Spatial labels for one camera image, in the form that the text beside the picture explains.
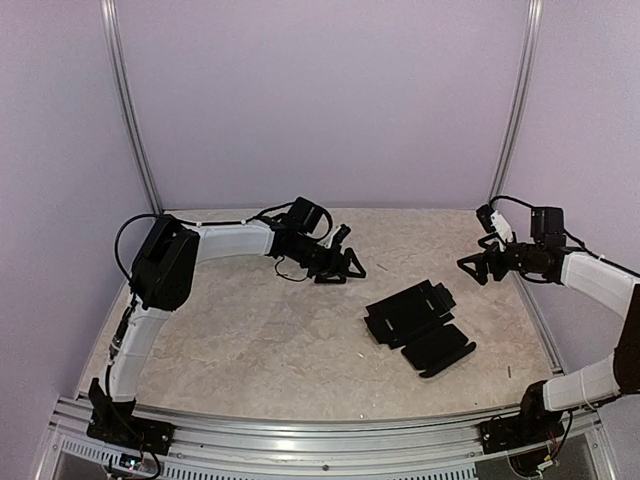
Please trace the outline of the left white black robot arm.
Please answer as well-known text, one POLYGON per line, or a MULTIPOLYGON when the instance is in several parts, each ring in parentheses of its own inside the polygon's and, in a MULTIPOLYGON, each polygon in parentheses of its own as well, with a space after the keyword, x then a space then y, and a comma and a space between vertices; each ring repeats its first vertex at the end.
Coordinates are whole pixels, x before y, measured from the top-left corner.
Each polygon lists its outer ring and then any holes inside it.
POLYGON ((351 229, 303 197, 245 220, 190 221, 160 214, 129 268, 129 304, 112 337, 99 386, 116 403, 136 398, 139 378, 169 316, 188 300, 198 264, 240 256, 289 259, 317 284, 363 279, 355 251, 343 246, 351 229))

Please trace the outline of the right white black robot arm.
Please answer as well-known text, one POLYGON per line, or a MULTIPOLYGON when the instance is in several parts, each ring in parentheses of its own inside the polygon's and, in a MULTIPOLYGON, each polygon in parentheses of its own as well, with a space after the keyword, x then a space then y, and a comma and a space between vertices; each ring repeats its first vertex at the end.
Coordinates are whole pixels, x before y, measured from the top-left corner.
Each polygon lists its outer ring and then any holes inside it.
POLYGON ((569 233, 559 207, 530 206, 530 233, 521 240, 496 206, 476 211, 484 235, 479 252, 458 260, 478 284, 514 274, 541 286, 557 286, 593 308, 616 328, 608 343, 598 342, 587 364, 531 387, 511 433, 523 444, 535 442, 551 424, 551 413, 596 408, 639 392, 639 276, 591 251, 569 233))

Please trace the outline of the small circuit board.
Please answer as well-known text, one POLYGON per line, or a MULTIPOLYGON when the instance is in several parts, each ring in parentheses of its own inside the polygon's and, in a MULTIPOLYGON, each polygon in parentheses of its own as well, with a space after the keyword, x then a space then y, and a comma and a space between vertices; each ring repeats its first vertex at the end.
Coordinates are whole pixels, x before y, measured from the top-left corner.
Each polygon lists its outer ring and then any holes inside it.
POLYGON ((150 474, 154 471, 154 462, 148 456, 121 453, 109 457, 105 471, 112 474, 150 474))

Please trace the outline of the right vertical aluminium post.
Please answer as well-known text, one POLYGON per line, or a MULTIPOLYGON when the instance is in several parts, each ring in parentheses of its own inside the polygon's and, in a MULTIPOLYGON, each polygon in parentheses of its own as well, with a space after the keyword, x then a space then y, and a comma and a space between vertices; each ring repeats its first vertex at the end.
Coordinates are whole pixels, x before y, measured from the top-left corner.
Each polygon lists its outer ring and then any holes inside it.
POLYGON ((532 72, 534 70, 543 5, 544 2, 542 0, 530 0, 527 3, 528 10, 516 75, 516 83, 507 118, 505 133, 499 150, 497 166, 489 189, 488 199, 502 193, 514 151, 516 149, 518 134, 526 109, 532 72))

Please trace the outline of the vertical aluminium post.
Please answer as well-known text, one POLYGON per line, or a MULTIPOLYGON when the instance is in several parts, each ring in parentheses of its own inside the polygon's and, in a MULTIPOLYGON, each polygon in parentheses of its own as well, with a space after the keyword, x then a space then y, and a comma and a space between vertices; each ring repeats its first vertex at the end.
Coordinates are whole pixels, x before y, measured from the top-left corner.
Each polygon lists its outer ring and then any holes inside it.
POLYGON ((145 150, 129 84, 123 42, 119 28, 117 3, 114 0, 101 0, 100 12, 122 120, 132 151, 134 164, 149 209, 153 213, 162 213, 163 205, 161 197, 145 150))
POLYGON ((516 83, 507 118, 505 133, 499 150, 497 166, 489 189, 488 199, 502 193, 514 151, 516 149, 518 134, 526 109, 532 72, 534 70, 543 5, 544 2, 542 0, 530 0, 527 3, 528 10, 516 75, 516 83))

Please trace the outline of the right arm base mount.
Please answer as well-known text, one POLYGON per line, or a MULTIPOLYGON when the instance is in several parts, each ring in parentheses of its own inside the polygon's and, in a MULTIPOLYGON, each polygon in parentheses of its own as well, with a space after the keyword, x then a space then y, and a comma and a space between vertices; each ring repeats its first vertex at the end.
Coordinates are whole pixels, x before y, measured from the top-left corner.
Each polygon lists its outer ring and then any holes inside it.
POLYGON ((549 436, 564 434, 562 411, 548 411, 541 393, 526 393, 519 411, 512 416, 492 417, 479 424, 478 430, 484 454, 513 450, 544 442, 549 436))

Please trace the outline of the front aluminium frame rail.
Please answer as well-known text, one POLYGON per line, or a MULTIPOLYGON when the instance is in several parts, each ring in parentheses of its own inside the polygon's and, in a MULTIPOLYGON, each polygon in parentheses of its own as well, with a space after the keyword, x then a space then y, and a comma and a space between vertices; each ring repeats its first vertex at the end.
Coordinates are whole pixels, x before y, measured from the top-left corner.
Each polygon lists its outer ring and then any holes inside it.
POLYGON ((484 454, 478 426, 511 408, 431 418, 285 421, 234 418, 140 405, 139 417, 175 426, 167 455, 89 438, 91 405, 57 401, 36 455, 35 479, 613 479, 597 415, 577 412, 564 434, 484 454), (148 456, 150 474, 107 473, 121 453, 148 456))

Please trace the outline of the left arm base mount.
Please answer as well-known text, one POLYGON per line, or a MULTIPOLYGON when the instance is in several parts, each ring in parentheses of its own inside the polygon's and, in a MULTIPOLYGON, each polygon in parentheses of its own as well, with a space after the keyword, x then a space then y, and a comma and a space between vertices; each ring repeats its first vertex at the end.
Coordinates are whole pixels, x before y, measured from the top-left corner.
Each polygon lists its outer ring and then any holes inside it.
POLYGON ((115 402, 93 378, 88 397, 92 414, 86 434, 89 438, 143 453, 167 455, 175 426, 169 422, 137 417, 136 401, 115 402))

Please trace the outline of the left vertical aluminium post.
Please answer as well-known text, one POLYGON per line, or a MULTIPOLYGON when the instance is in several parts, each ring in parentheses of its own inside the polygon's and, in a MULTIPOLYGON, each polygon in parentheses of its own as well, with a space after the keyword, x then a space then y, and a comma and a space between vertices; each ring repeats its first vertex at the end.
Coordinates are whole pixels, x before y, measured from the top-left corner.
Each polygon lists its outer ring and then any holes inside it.
POLYGON ((101 0, 100 12, 122 120, 132 151, 134 164, 149 209, 153 213, 162 213, 163 205, 161 197, 145 150, 129 84, 123 42, 119 28, 117 3, 114 0, 101 0))

